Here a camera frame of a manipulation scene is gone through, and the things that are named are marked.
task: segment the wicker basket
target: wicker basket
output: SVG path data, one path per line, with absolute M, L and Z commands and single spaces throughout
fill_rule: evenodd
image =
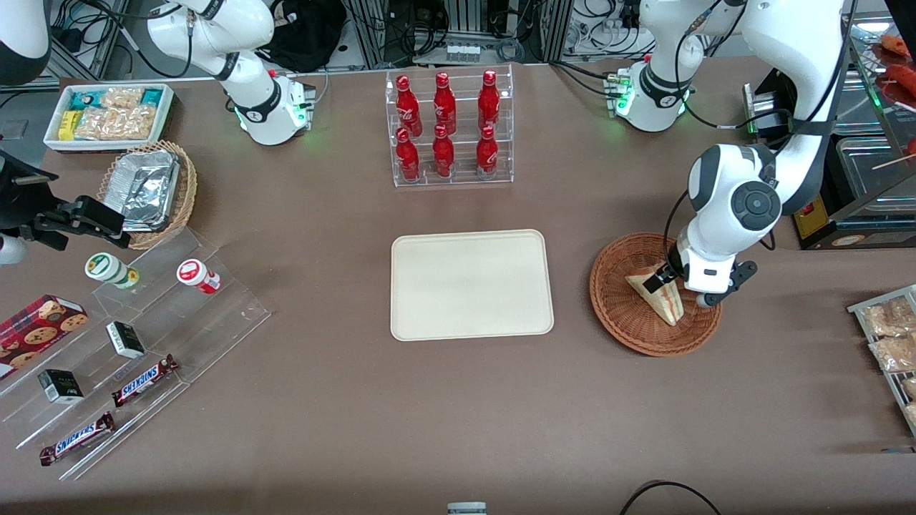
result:
M 194 195 L 197 193 L 197 171 L 194 170 L 194 163 L 188 159 L 188 154 L 178 145 L 169 141 L 160 140 L 150 145 L 131 148 L 128 154 L 139 154 L 143 152 L 152 152 L 154 150 L 168 150 L 174 152 L 181 158 L 181 168 L 179 170 L 178 185 L 175 188 L 175 200 L 172 204 L 171 213 L 169 214 L 169 225 L 157 233 L 131 233 L 130 247 L 134 250 L 147 250 L 154 246 L 160 240 L 165 238 L 169 233 L 181 229 L 188 223 L 191 218 L 191 211 L 194 210 Z M 95 195 L 95 198 L 101 201 L 105 192 L 108 190 L 108 181 L 112 178 L 112 172 L 115 170 L 115 164 L 108 167 L 102 179 L 102 187 Z
M 696 303 L 696 292 L 677 279 L 684 316 L 671 327 L 627 283 L 635 268 L 653 267 L 664 259 L 661 235 L 635 233 L 605 247 L 592 267 L 589 292 L 601 324 L 620 343 L 649 356 L 679 356 L 693 352 L 715 333 L 722 305 L 712 309 Z

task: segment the brown table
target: brown table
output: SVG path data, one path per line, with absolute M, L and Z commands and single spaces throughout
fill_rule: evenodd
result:
M 741 84 L 767 71 L 712 60 L 692 106 L 740 119 Z M 776 252 L 743 255 L 760 272 L 706 346 L 637 355 L 592 313 L 594 257 L 659 231 L 696 156 L 742 135 L 689 117 L 640 133 L 552 68 L 515 73 L 516 182 L 444 192 L 392 186 L 383 73 L 334 75 L 314 129 L 277 148 L 239 130 L 216 82 L 174 82 L 169 137 L 201 180 L 191 226 L 276 314 L 77 482 L 45 474 L 0 426 L 0 503 L 27 501 L 0 512 L 434 514 L 481 499 L 494 515 L 616 513 L 653 478 L 725 513 L 914 512 L 916 457 L 878 453 L 912 439 L 845 312 L 914 282 L 913 253 L 802 253 L 785 220 Z M 45 168 L 70 198 L 94 192 L 111 159 L 49 152 Z M 546 237 L 550 333 L 391 336 L 395 238 L 519 228 Z M 0 268 L 0 313 L 46 292 L 81 299 L 96 286 L 82 263 L 98 250 L 111 248 L 32 246 L 27 263 Z M 641 512 L 662 504 L 703 512 L 673 493 Z

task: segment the coca-cola bottle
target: coca-cola bottle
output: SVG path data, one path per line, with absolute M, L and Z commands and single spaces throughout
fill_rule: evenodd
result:
M 401 168 L 401 175 L 404 181 L 416 182 L 420 180 L 420 155 L 417 154 L 417 148 L 410 141 L 410 133 L 404 127 L 398 127 L 395 132 L 398 138 L 398 145 L 395 147 L 395 153 L 398 154 L 398 164 Z
M 449 87 L 449 74 L 436 73 L 436 96 L 432 99 L 436 109 L 436 123 L 445 125 L 449 134 L 458 130 L 458 113 L 455 108 L 455 93 Z
M 499 147 L 493 139 L 493 126 L 485 126 L 480 131 L 480 141 L 477 142 L 477 177 L 484 181 L 493 179 L 496 175 L 496 153 Z
M 410 80 L 405 75 L 400 75 L 395 80 L 398 87 L 398 118 L 410 135 L 420 137 L 423 134 L 423 124 L 420 121 L 420 103 L 417 95 L 410 90 Z
M 496 126 L 499 121 L 499 91 L 496 88 L 496 72 L 484 71 L 484 87 L 477 97 L 477 124 L 480 130 L 487 125 Z
M 436 140 L 432 142 L 432 155 L 436 158 L 436 173 L 443 179 L 452 177 L 455 164 L 455 147 L 449 139 L 445 124 L 436 126 Z

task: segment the snickers bar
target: snickers bar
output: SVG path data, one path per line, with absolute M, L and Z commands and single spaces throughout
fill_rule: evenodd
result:
M 73 449 L 87 444 L 96 436 L 107 432 L 114 432 L 114 430 L 115 419 L 112 417 L 110 411 L 106 411 L 102 415 L 102 418 L 57 442 L 57 445 L 50 445 L 41 449 L 41 455 L 38 457 L 41 460 L 41 466 L 49 466 Z
M 145 389 L 153 386 L 153 383 L 164 378 L 176 368 L 178 368 L 178 363 L 169 354 L 165 359 L 159 360 L 151 369 L 141 374 L 139 378 L 130 381 L 122 389 L 113 393 L 114 405 L 118 408 L 124 406 L 125 402 L 131 397 L 143 393 Z

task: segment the yellow label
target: yellow label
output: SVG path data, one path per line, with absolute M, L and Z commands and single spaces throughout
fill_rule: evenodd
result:
M 811 206 L 814 208 L 808 214 L 804 213 L 804 209 L 794 214 L 795 224 L 799 228 L 799 235 L 802 238 L 816 233 L 821 227 L 826 226 L 830 222 L 830 218 L 827 216 L 827 208 L 823 207 L 823 199 L 821 195 L 818 195 L 814 202 L 811 203 Z
M 60 141 L 72 141 L 73 131 L 80 124 L 82 111 L 64 111 L 60 117 L 60 128 L 58 129 L 58 139 Z

